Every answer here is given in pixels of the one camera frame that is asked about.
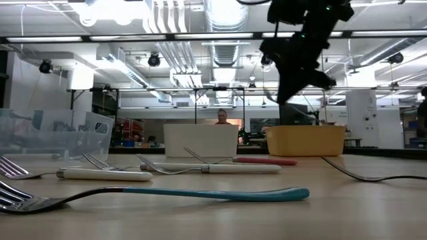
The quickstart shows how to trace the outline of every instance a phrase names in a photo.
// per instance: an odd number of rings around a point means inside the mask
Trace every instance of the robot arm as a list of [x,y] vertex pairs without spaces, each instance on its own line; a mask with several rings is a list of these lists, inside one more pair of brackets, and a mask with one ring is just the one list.
[[290,39],[266,39],[261,52],[274,61],[280,74],[277,102],[284,104],[307,85],[330,89],[336,81],[317,71],[318,57],[329,48],[328,38],[336,23],[354,14],[348,0],[272,0],[267,21],[289,25],[302,24]]

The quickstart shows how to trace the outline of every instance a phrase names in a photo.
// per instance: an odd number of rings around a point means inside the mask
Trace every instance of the white container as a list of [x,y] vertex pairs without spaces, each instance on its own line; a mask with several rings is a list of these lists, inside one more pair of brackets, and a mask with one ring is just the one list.
[[40,167],[78,165],[82,153],[106,160],[112,127],[113,119],[96,113],[0,109],[0,154]]
[[165,124],[163,130],[167,157],[193,157],[184,147],[202,157],[237,155],[237,125]]

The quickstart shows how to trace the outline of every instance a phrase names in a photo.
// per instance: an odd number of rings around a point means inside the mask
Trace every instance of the white fork handle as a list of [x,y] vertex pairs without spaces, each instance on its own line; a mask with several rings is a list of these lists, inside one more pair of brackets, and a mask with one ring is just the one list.
[[209,165],[209,173],[277,173],[277,165]]
[[[182,171],[191,168],[209,166],[209,173],[277,173],[282,169],[277,165],[223,165],[223,164],[191,164],[191,163],[155,163],[169,171]],[[141,170],[155,171],[147,165],[142,165]]]
[[153,175],[148,172],[104,171],[93,169],[62,168],[56,172],[58,178],[114,181],[149,181]]

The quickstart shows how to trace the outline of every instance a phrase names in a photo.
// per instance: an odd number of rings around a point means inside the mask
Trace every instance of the black cable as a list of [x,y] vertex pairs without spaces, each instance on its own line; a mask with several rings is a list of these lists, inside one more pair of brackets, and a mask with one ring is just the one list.
[[236,0],[236,1],[242,5],[259,5],[259,4],[268,3],[271,0],[261,0],[261,1],[257,1],[257,2],[247,2],[247,1],[242,1],[242,0]]
[[276,28],[274,29],[274,37],[278,37],[279,32],[279,22],[276,22]]
[[321,157],[321,158],[325,162],[329,163],[331,166],[335,167],[337,170],[339,170],[342,173],[344,173],[345,175],[350,176],[350,177],[352,177],[354,179],[357,179],[359,181],[376,183],[376,182],[380,182],[380,181],[384,181],[384,180],[391,180],[391,179],[418,179],[418,180],[427,180],[427,177],[411,176],[411,175],[389,176],[389,177],[364,177],[364,176],[360,176],[360,175],[357,175],[355,173],[352,173],[350,171],[345,170],[344,168],[338,166],[337,164],[335,164],[331,160],[327,159],[326,157]]

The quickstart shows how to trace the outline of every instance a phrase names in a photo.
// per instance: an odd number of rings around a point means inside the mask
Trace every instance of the security camera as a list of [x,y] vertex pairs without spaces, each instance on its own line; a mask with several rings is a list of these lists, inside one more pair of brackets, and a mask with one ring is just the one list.
[[396,53],[395,55],[389,57],[387,59],[387,62],[389,62],[389,64],[393,64],[393,63],[401,63],[403,62],[403,54],[401,53]]
[[255,85],[255,83],[249,83],[249,86],[248,86],[248,88],[256,88],[256,85]]
[[158,67],[160,65],[159,53],[151,53],[148,59],[148,65],[150,67]]
[[45,73],[45,74],[52,73],[53,66],[51,63],[52,63],[52,60],[44,59],[43,62],[40,64],[40,67],[39,67],[40,73]]

